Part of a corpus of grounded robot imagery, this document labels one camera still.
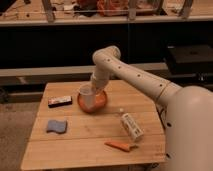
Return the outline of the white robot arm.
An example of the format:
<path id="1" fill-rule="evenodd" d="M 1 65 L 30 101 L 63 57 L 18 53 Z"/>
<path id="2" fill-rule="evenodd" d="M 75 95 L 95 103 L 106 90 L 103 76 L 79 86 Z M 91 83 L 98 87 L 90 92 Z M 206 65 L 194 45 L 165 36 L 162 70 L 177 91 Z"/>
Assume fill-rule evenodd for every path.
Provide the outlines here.
<path id="1" fill-rule="evenodd" d="M 94 88 L 104 89 L 115 74 L 165 110 L 165 171 L 213 171 L 213 92 L 181 87 L 123 63 L 120 56 L 115 46 L 93 53 Z"/>

